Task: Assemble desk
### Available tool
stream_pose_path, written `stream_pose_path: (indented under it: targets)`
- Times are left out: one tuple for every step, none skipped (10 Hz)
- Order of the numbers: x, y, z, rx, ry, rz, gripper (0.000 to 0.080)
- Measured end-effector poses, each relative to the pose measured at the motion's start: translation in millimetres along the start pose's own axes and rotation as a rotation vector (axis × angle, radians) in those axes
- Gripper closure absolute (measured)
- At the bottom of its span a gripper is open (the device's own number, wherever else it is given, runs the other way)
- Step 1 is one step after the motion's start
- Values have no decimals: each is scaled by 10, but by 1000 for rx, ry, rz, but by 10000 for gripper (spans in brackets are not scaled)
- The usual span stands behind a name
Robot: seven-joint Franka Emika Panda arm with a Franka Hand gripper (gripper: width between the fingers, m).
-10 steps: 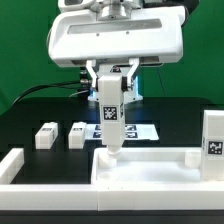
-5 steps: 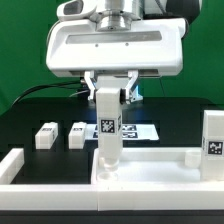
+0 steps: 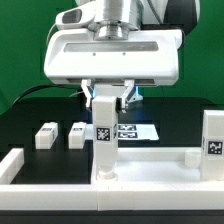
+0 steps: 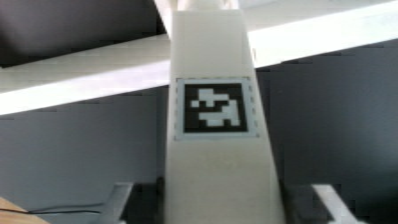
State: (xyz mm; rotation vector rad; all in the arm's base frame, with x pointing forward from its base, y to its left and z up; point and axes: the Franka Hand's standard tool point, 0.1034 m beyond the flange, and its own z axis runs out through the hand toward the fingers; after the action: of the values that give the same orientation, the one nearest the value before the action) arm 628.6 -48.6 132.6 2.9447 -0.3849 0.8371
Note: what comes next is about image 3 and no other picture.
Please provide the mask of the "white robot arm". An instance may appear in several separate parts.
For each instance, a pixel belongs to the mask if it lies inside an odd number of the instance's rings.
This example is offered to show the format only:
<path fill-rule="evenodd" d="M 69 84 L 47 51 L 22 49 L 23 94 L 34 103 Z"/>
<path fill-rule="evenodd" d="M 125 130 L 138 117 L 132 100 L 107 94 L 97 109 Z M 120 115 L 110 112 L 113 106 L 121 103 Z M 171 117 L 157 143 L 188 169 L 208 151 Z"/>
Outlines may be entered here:
<path fill-rule="evenodd" d="M 81 85 L 88 106 L 112 95 L 125 111 L 138 87 L 177 82 L 178 50 L 199 17 L 200 0 L 77 0 L 56 16 L 44 72 Z"/>

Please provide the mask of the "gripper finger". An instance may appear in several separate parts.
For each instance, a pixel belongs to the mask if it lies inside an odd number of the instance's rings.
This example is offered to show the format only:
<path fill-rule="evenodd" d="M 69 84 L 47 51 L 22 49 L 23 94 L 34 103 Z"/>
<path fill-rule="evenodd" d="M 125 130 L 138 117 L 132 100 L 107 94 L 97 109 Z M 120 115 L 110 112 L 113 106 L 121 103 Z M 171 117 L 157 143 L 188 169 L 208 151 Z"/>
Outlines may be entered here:
<path fill-rule="evenodd" d="M 120 101 L 121 101 L 121 111 L 123 113 L 126 113 L 128 109 L 128 102 L 135 92 L 135 81 L 125 80 L 124 87 L 125 87 L 125 90 L 120 97 Z"/>
<path fill-rule="evenodd" d="M 81 81 L 81 88 L 84 92 L 86 97 L 86 108 L 92 108 L 92 100 L 93 100 L 93 93 L 94 93 L 94 82 L 91 79 L 83 79 Z"/>

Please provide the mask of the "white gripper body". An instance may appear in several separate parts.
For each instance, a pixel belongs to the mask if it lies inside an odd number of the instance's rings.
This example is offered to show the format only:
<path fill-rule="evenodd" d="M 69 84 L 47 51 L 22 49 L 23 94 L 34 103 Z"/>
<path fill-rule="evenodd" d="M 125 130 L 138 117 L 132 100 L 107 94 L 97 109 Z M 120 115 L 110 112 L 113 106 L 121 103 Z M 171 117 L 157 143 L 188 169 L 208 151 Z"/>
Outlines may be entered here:
<path fill-rule="evenodd" d="M 96 40 L 87 29 L 56 32 L 48 45 L 44 72 L 54 83 L 92 79 L 100 84 L 172 85 L 179 78 L 182 32 L 131 31 L 126 40 Z"/>

